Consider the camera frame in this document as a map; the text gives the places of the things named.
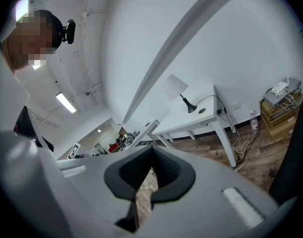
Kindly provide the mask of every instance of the box stack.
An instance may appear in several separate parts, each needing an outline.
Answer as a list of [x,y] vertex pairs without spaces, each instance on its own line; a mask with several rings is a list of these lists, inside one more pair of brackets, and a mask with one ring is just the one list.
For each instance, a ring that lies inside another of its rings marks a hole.
[[[293,94],[293,98],[297,103],[301,100],[303,102],[303,95],[301,92]],[[290,103],[288,101],[284,101],[282,105],[279,105],[276,108],[273,108],[266,101],[261,104],[261,114],[270,136],[270,141],[282,139],[291,135],[294,131],[299,108],[297,107],[295,109],[288,110],[289,107],[285,104]]]

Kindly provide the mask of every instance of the red object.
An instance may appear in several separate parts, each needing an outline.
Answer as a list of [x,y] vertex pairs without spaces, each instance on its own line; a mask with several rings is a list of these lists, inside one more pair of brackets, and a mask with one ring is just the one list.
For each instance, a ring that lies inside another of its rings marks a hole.
[[113,146],[112,146],[110,149],[108,149],[108,151],[111,153],[111,152],[114,151],[117,147],[118,147],[118,146],[117,146],[117,144],[115,143],[115,144],[113,144]]

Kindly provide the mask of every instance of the white lampshade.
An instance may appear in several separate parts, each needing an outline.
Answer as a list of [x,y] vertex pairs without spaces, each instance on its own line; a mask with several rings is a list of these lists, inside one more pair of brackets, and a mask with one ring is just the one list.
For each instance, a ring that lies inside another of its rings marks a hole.
[[175,99],[188,87],[181,79],[170,75],[165,82],[164,89],[170,101]]

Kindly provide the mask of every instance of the black lamp base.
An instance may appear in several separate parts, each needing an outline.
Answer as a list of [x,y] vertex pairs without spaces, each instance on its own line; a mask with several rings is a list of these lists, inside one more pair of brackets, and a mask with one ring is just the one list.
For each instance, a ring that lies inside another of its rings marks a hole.
[[197,106],[192,105],[185,97],[182,97],[182,100],[185,102],[185,104],[187,105],[187,112],[188,113],[192,113],[194,110],[196,110]]

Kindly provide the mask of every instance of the white desk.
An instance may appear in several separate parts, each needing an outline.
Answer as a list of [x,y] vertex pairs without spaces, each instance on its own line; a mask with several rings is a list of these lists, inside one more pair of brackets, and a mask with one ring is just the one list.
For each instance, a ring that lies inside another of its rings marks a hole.
[[[207,90],[203,91],[202,94],[198,95],[195,98],[189,96],[186,97],[192,104],[196,105],[200,100],[209,95],[217,95],[213,84],[207,85]],[[195,137],[190,130],[204,127],[210,123],[223,144],[226,154],[230,160],[231,166],[235,167],[236,161],[234,158],[234,152],[231,143],[222,127],[221,118],[217,115],[217,102],[220,101],[216,97],[208,97],[205,100],[201,101],[197,106],[197,109],[192,113],[187,112],[187,106],[182,102],[183,105],[172,110],[157,126],[152,134],[157,135],[162,133],[187,131],[188,135],[193,140],[195,140]],[[199,114],[199,111],[203,108],[206,108],[206,110],[203,113]]]
[[[154,120],[153,122],[149,123],[146,127],[144,127],[143,129],[140,130],[140,134],[135,137],[132,144],[124,147],[123,150],[128,150],[130,148],[135,147],[145,135],[148,135],[149,138],[156,143],[156,141],[151,137],[150,133],[158,125],[159,125],[159,122],[157,120]],[[165,139],[164,134],[159,133],[156,136],[164,143],[165,146],[172,148],[171,144]],[[169,135],[168,135],[168,138],[171,142],[173,142],[173,139]]]

